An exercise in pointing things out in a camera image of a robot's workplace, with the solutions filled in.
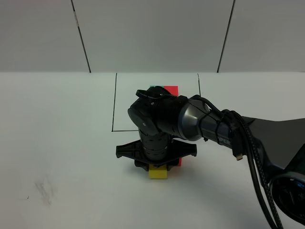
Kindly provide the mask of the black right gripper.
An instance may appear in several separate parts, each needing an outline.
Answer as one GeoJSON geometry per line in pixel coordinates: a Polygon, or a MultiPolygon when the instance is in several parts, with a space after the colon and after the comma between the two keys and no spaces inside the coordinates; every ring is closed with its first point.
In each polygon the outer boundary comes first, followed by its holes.
{"type": "Polygon", "coordinates": [[[137,141],[117,146],[116,156],[134,160],[135,166],[145,171],[149,170],[149,166],[165,166],[169,171],[172,167],[178,166],[183,157],[197,155],[195,144],[178,141],[173,135],[165,132],[151,136],[139,130],[139,136],[140,139],[137,141]]]}

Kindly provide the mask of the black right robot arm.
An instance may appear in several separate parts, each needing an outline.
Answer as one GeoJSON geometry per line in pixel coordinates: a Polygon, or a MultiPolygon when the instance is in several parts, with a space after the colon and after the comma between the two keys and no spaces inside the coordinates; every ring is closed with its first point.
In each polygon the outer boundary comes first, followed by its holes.
{"type": "Polygon", "coordinates": [[[254,190],[273,229],[282,228],[278,210],[305,222],[305,121],[270,121],[219,110],[194,95],[175,96],[161,86],[136,92],[128,115],[140,139],[116,147],[117,157],[137,167],[171,169],[179,159],[196,156],[195,142],[211,140],[232,150],[237,160],[247,157],[254,190]]]}

